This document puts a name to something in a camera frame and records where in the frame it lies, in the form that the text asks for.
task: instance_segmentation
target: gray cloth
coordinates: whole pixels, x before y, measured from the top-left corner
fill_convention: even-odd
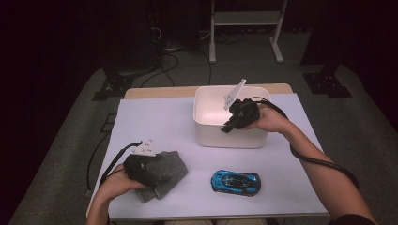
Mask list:
[[[155,189],[149,187],[136,189],[142,203],[147,203],[153,198],[161,199],[188,173],[187,166],[177,151],[161,152],[157,157],[160,159],[148,162],[146,169],[159,176],[162,181]]]

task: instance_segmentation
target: white container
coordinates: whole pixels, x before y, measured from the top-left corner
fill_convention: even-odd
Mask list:
[[[229,133],[221,131],[223,124],[232,116],[224,106],[224,96],[235,86],[203,86],[195,94],[193,119],[195,121],[196,141],[206,147],[260,148],[268,135],[262,129],[239,130]],[[261,97],[267,100],[269,92],[261,87],[243,86],[238,99]]]

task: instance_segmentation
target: white table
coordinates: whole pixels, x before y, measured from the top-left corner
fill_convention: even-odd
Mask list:
[[[320,148],[296,94],[271,94],[271,100]],[[99,176],[120,149],[152,139],[158,152],[178,151],[189,173],[161,200],[141,203],[134,191],[114,199],[112,220],[187,218],[258,218],[324,216],[328,212],[316,197],[289,143],[269,133],[260,149],[209,148],[195,140],[194,97],[123,99]],[[127,157],[125,154],[119,163]],[[258,173],[260,192],[253,197],[213,192],[210,178],[219,169]]]

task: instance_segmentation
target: toy car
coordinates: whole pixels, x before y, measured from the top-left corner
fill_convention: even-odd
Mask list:
[[[240,173],[219,170],[211,177],[211,187],[217,192],[254,196],[260,191],[261,180],[256,172]]]

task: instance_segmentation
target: sleeve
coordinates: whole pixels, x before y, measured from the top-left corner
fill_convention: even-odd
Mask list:
[[[360,215],[348,214],[338,217],[330,225],[375,225],[369,218]]]

